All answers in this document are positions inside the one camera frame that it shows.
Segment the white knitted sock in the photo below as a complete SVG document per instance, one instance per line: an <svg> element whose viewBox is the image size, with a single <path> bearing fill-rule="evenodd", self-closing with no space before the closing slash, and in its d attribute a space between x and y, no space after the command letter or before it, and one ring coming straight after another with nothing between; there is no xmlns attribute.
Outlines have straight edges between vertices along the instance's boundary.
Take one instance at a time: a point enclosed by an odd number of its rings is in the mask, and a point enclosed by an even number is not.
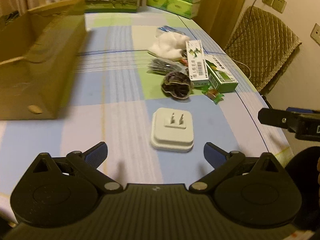
<svg viewBox="0 0 320 240"><path fill-rule="evenodd" d="M182 58L182 52L186 49L186 42L189 40L189 36L179 33L162 33L148 48L148 53L163 59L178 61Z"/></svg>

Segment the blue clear plastic box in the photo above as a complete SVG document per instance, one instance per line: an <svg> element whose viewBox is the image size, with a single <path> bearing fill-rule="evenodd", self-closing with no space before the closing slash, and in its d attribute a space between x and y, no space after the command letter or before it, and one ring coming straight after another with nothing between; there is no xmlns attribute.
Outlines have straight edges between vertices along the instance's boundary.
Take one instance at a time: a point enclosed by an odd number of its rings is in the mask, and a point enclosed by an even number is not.
<svg viewBox="0 0 320 240"><path fill-rule="evenodd" d="M161 26L161 27L158 27L157 30L156 30L156 37L159 37L160 35L162 35L163 33L178 33L178 34L181 34L181 35L186 35L184 32L181 32L175 28L172 28L168 25L164 25L164 26Z"/></svg>

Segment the white power adapter plug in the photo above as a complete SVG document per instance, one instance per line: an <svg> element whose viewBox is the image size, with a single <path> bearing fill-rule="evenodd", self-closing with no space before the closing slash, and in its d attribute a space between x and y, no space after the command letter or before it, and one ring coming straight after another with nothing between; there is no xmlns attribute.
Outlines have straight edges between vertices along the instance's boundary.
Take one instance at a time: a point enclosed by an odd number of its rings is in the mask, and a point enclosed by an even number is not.
<svg viewBox="0 0 320 240"><path fill-rule="evenodd" d="M194 145L192 114L180 109L157 109L152 115L150 144L157 150L189 152Z"/></svg>

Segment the green wrapped candy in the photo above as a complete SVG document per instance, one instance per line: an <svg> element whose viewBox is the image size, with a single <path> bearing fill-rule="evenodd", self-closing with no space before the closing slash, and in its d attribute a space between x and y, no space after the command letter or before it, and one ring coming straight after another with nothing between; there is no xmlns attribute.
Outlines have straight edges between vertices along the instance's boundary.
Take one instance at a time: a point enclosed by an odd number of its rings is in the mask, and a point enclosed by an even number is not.
<svg viewBox="0 0 320 240"><path fill-rule="evenodd" d="M212 85L207 85L202 88L202 93L210 98L212 102L214 102L216 105L220 102L223 101L224 95L218 92L216 89L213 88Z"/></svg>

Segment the quilted brown chair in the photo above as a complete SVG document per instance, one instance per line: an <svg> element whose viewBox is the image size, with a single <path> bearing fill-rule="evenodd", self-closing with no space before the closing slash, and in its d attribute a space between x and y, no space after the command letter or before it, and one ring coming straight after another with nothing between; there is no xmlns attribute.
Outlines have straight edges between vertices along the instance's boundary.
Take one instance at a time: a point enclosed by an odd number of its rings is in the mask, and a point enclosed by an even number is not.
<svg viewBox="0 0 320 240"><path fill-rule="evenodd" d="M300 38L277 16L251 6L224 48L253 86L268 94L285 73L302 44Z"/></svg>

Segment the white green medicine box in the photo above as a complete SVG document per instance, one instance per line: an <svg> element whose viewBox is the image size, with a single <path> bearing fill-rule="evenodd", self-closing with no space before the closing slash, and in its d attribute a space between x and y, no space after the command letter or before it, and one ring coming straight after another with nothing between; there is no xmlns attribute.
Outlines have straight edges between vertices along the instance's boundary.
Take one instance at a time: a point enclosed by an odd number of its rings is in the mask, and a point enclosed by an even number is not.
<svg viewBox="0 0 320 240"><path fill-rule="evenodd" d="M188 61L189 79L194 87L208 85L208 70L204 58L204 50L200 40L189 40L185 43Z"/></svg>

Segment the dark foil packet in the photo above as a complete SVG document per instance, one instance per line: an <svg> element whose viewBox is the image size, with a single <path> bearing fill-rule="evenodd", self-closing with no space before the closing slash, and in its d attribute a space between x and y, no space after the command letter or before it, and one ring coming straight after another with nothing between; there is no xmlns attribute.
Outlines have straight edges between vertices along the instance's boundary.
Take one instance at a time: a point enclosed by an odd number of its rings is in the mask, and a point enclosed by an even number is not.
<svg viewBox="0 0 320 240"><path fill-rule="evenodd" d="M188 74L188 67L185 65L161 58L152 59L148 65L148 71L155 74L166 75L169 72L180 72Z"/></svg>

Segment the brown cardboard box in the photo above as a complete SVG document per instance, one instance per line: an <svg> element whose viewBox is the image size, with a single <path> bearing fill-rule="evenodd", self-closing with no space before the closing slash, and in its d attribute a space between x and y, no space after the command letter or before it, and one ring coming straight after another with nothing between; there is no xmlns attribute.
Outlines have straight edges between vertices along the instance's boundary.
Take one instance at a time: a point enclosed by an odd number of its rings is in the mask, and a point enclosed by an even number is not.
<svg viewBox="0 0 320 240"><path fill-rule="evenodd" d="M56 119L87 31L85 1L28 10L1 30L1 120Z"/></svg>

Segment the wall socket panel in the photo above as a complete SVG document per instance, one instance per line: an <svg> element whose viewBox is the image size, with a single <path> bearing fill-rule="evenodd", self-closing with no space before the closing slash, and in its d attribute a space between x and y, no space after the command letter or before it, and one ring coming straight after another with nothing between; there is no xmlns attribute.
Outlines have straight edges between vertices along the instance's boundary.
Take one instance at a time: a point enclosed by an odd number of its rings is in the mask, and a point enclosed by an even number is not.
<svg viewBox="0 0 320 240"><path fill-rule="evenodd" d="M262 2L265 5L272 7L274 10L276 10L279 13L283 13L287 5L286 0L262 0Z"/></svg>

